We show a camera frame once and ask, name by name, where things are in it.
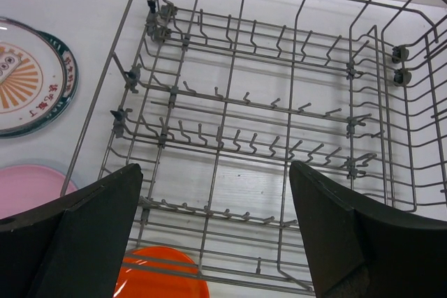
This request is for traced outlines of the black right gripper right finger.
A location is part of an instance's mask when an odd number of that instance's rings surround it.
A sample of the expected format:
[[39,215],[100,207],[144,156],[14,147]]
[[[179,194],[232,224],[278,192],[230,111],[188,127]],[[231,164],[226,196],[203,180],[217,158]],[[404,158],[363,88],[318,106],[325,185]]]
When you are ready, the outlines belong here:
[[389,207],[301,161],[289,179],[317,297],[446,296],[446,222]]

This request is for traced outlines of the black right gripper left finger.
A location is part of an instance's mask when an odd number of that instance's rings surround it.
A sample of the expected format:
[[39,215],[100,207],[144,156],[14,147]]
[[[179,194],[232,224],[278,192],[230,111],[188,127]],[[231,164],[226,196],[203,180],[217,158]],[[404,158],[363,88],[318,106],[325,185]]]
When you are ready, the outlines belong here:
[[142,186],[141,167],[1,219],[2,297],[112,297]]

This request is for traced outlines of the pink plate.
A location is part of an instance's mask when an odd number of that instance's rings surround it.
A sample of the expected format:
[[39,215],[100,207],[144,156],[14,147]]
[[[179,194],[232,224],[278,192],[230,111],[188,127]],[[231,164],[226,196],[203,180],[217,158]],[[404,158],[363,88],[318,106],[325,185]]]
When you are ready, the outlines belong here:
[[61,172],[44,165],[1,168],[1,219],[57,199],[65,178]]

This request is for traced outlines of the white plate dark patterned rim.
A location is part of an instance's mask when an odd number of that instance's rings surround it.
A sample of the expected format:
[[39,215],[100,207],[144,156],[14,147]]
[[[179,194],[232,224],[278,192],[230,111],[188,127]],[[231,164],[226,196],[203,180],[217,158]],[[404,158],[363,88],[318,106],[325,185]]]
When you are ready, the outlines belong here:
[[63,74],[65,81],[64,92],[44,117],[40,117],[37,121],[32,122],[30,126],[20,127],[16,131],[1,131],[1,138],[13,138],[28,135],[48,126],[66,110],[70,102],[74,99],[74,95],[78,88],[78,63],[69,46],[67,46],[67,44],[60,38],[50,33],[38,31],[38,34],[46,42],[51,44],[56,50],[58,57],[63,59]]

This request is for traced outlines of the white plate orange sunburst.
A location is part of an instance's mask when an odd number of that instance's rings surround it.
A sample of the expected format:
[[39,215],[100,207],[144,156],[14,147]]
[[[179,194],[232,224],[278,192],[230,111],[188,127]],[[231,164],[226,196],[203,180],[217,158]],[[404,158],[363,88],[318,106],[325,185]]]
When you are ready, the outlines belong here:
[[64,92],[64,62],[38,31],[1,18],[1,131],[44,117]]

